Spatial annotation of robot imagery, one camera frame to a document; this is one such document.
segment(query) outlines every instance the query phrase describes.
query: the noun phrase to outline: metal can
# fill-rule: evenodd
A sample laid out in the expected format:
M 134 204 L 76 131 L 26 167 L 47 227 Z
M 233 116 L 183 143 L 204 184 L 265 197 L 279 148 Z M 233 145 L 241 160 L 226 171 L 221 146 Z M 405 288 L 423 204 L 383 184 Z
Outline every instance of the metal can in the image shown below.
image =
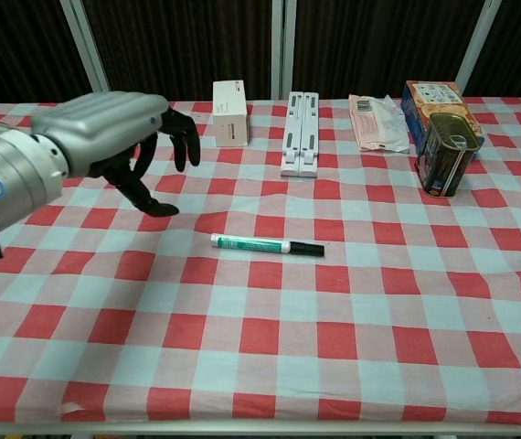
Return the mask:
M 470 124 L 458 114 L 436 112 L 430 122 L 415 167 L 427 194 L 452 197 L 480 145 Z

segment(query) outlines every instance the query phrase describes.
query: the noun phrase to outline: robotic hand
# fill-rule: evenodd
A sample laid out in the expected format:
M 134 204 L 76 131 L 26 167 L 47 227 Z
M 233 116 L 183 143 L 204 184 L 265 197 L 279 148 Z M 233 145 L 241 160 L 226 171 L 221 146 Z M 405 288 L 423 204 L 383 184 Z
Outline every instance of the robotic hand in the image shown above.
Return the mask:
M 152 198 L 141 181 L 157 131 L 170 136 L 178 171 L 188 158 L 199 164 L 194 121 L 163 96 L 90 93 L 33 116 L 31 134 L 0 127 L 0 230 L 58 198 L 65 177 L 105 177 L 147 215 L 175 215 L 179 210 Z

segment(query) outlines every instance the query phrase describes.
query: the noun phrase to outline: black curtain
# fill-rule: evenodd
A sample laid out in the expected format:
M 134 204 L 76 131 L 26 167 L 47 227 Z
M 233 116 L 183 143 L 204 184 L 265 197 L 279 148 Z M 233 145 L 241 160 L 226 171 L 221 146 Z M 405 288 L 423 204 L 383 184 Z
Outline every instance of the black curtain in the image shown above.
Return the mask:
M 0 102 L 62 102 L 88 91 L 59 0 L 0 0 Z
M 211 100 L 212 81 L 271 94 L 271 0 L 85 0 L 111 89 Z
M 504 0 L 465 94 L 521 97 L 521 0 Z
M 480 0 L 298 0 L 293 89 L 399 97 L 406 80 L 455 80 Z

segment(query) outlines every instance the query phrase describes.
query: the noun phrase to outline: red and white tablecloth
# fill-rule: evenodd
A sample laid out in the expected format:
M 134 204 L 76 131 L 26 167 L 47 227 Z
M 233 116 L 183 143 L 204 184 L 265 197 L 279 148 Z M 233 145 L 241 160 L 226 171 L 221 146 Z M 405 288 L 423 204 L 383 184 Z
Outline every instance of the red and white tablecloth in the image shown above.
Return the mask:
M 485 144 L 434 199 L 412 147 L 358 152 L 346 100 L 320 103 L 317 179 L 280 177 L 286 103 L 250 103 L 250 145 L 218 149 L 211 104 L 178 102 L 202 163 L 178 174 L 161 136 L 144 180 L 179 215 L 75 179 L 0 234 L 0 422 L 521 424 L 521 99 L 469 103 Z M 212 232 L 325 257 L 220 250 Z

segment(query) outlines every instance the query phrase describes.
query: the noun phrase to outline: green marker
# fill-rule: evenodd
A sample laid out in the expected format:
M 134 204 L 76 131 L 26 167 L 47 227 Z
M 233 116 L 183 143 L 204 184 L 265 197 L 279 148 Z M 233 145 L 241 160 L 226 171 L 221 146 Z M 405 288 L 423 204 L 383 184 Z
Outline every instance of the green marker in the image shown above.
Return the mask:
M 323 245 L 307 244 L 305 242 L 243 238 L 241 236 L 221 235 L 219 233 L 213 233 L 211 240 L 214 247 L 220 247 L 222 249 L 324 256 Z

